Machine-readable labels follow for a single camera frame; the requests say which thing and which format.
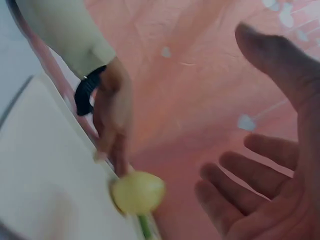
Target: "black hair tie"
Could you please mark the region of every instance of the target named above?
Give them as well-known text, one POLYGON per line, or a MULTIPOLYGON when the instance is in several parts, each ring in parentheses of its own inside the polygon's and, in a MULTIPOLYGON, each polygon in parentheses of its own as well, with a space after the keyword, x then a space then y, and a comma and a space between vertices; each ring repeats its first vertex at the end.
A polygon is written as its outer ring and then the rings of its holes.
POLYGON ((90 104, 90 96, 93 91, 100 85, 100 74, 106 70, 107 66, 101 66, 91 72, 83 79, 74 93, 74 101, 76 105, 76 114, 85 116, 93 113, 94 107, 90 104))

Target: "finger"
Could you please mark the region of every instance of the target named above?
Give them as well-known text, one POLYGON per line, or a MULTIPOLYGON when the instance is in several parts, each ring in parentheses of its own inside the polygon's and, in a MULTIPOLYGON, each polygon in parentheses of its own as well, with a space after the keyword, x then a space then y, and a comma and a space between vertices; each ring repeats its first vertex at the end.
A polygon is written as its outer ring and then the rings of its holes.
POLYGON ((126 158, 127 138, 123 134, 117 134, 110 151, 110 161, 114 166, 114 171, 118 177, 122 177, 128 173, 128 162, 126 158))
POLYGON ((277 137, 251 134, 244 140, 251 151, 264 156, 285 168, 295 170, 299 159, 298 144, 277 137))
POLYGON ((103 122, 101 120, 100 115, 96 114, 94 112, 93 116, 92 116, 92 122, 93 122, 93 125, 94 125, 99 137, 101 138, 102 134, 103 134, 103 130, 104 130, 104 124, 103 124, 103 122))
POLYGON ((96 161, 105 161, 110 156, 112 147, 117 136, 117 129, 112 124, 108 123, 104 126, 102 135, 97 144, 97 154, 95 155, 96 161))
POLYGON ((226 236, 230 228, 244 216, 228 202, 217 188, 208 181, 200 181, 195 186, 195 194, 202 208, 222 235, 226 236))
POLYGON ((201 169, 201 176, 211 182, 245 216, 268 202, 267 199, 232 181, 216 164, 204 165, 201 169))
POLYGON ((267 74, 298 110, 320 90, 320 63, 283 36, 264 35, 245 24, 235 30, 246 59, 267 74))
POLYGON ((276 197, 283 184, 290 179, 271 167, 235 152, 227 152, 221 156, 220 164, 269 199, 276 197))

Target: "sleeve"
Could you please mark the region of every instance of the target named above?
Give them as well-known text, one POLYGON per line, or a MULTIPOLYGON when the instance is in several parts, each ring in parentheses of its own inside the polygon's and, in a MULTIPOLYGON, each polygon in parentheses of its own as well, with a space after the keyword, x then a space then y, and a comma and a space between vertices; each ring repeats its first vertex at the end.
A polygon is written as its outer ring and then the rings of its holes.
POLYGON ((79 79, 116 56, 83 0, 16 0, 16 3, 30 28, 79 79))

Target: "open hand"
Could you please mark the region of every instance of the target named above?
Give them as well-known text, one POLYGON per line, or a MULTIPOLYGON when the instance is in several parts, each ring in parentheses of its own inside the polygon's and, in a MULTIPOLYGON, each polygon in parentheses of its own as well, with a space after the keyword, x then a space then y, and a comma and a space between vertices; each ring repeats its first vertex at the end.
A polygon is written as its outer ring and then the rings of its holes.
POLYGON ((247 60, 270 76, 298 113, 298 143, 253 134, 244 145, 294 174, 228 152, 220 158, 222 167, 261 195, 215 164, 203 166, 196 195, 225 240, 320 239, 320 63, 286 38, 244 24, 235 36, 247 60))

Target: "wrist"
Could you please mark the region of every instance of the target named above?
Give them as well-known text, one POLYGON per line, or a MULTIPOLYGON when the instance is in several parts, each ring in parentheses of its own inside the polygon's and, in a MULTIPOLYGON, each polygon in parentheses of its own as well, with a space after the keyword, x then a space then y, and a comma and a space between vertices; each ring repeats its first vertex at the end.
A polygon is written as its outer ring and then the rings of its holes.
POLYGON ((118 57, 115 57, 107 65, 105 71, 100 74, 100 78, 101 86, 112 92, 117 92, 120 88, 131 85, 130 76, 118 57))

